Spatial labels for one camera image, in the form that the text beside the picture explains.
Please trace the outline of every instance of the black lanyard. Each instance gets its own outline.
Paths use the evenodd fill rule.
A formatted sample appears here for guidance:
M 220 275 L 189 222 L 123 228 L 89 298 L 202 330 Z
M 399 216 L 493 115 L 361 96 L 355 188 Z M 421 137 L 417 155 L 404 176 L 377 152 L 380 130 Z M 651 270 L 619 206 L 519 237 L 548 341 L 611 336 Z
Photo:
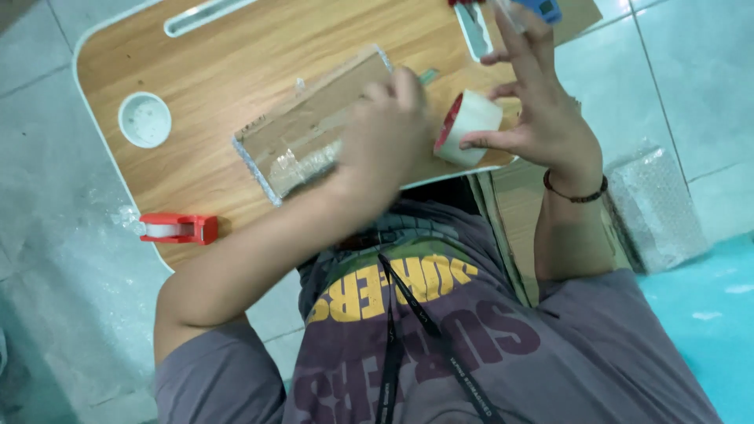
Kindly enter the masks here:
M 382 264 L 382 268 L 385 270 L 385 277 L 388 280 L 388 347 L 385 351 L 385 368 L 382 370 L 382 384 L 380 385 L 379 399 L 377 400 L 377 422 L 381 424 L 390 424 L 393 422 L 393 412 L 395 408 L 395 395 L 398 386 L 398 374 L 400 373 L 400 363 L 403 360 L 403 344 L 398 340 L 398 336 L 395 332 L 395 323 L 393 321 L 393 305 L 392 305 L 392 290 L 390 280 L 395 281 L 398 289 L 406 298 L 411 310 L 419 319 L 421 325 L 424 327 L 429 337 L 438 341 L 442 346 L 443 357 L 446 359 L 446 363 L 449 365 L 455 379 L 458 384 L 466 392 L 466 396 L 471 399 L 471 404 L 474 409 L 477 410 L 480 419 L 484 423 L 500 423 L 504 424 L 505 421 L 498 413 L 497 407 L 487 398 L 487 395 L 479 387 L 476 379 L 471 376 L 471 372 L 466 365 L 453 352 L 453 347 L 450 339 L 443 335 L 439 327 L 429 318 L 424 308 L 419 305 L 416 298 L 411 293 L 403 280 L 393 270 L 388 258 L 380 253 L 378 255 L 379 261 Z M 513 413 L 514 416 L 522 418 L 525 422 L 528 422 L 526 418 Z

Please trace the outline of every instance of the red tape dispenser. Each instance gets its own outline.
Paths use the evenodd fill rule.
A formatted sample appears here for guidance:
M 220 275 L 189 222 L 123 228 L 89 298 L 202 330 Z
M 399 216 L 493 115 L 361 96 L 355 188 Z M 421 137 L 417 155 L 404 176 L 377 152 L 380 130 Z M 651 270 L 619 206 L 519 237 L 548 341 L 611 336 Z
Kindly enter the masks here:
M 144 214 L 146 225 L 141 241 L 154 243 L 209 244 L 217 240 L 217 217 L 182 214 Z

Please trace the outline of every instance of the lap desk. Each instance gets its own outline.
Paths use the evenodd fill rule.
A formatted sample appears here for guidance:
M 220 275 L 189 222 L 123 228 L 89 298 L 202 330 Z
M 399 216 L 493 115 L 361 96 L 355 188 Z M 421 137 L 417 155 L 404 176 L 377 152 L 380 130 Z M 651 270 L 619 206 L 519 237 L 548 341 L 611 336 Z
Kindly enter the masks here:
M 599 19 L 592 0 L 561 0 L 561 8 L 560 41 Z M 487 7 L 474 20 L 462 26 L 446 0 L 164 0 L 90 30 L 76 48 L 74 74 L 139 212 L 217 215 L 222 237 L 274 207 L 230 140 L 294 97 L 298 78 L 315 81 L 377 44 L 394 66 L 437 71 L 428 99 L 438 130 L 463 90 L 513 81 L 510 66 L 475 61 L 501 40 Z M 151 149 L 130 143 L 118 124 L 124 99 L 140 91 L 170 110 L 170 135 Z M 501 106 L 509 128 L 520 103 Z M 426 164 L 433 171 L 406 184 L 495 169 L 512 157 L 489 151 L 474 170 L 426 160 L 438 161 Z M 170 267 L 206 248 L 155 247 Z

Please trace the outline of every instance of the person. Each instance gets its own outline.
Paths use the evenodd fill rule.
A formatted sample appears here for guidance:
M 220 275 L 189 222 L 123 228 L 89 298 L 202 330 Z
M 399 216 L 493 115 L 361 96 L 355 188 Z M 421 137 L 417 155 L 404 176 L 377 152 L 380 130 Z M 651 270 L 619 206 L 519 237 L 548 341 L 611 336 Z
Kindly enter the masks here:
M 721 422 L 635 275 L 614 270 L 593 201 L 602 153 L 558 82 L 550 28 L 528 14 L 520 35 L 496 19 L 506 49 L 483 64 L 511 63 L 517 81 L 490 98 L 518 97 L 523 111 L 513 130 L 462 143 L 550 170 L 534 245 L 541 303 L 516 298 L 473 210 L 394 202 L 430 142 L 423 89 L 398 69 L 354 105 L 326 182 L 167 279 L 160 422 Z M 244 311 L 302 263 L 306 327 L 286 394 Z

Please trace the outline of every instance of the gray t-shirt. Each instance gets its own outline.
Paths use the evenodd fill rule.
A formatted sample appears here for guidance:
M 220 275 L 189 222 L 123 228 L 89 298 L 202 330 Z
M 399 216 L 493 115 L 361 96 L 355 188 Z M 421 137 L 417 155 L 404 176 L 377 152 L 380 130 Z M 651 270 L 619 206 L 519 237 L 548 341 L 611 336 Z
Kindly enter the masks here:
M 307 326 L 287 397 L 254 330 L 229 324 L 157 369 L 160 422 L 374 422 L 389 298 L 406 348 L 395 422 L 480 422 L 440 348 L 387 284 L 377 249 L 506 422 L 721 422 L 631 271 L 564 282 L 530 309 L 506 282 L 480 217 L 404 201 L 370 230 L 389 242 L 330 250 L 302 273 Z

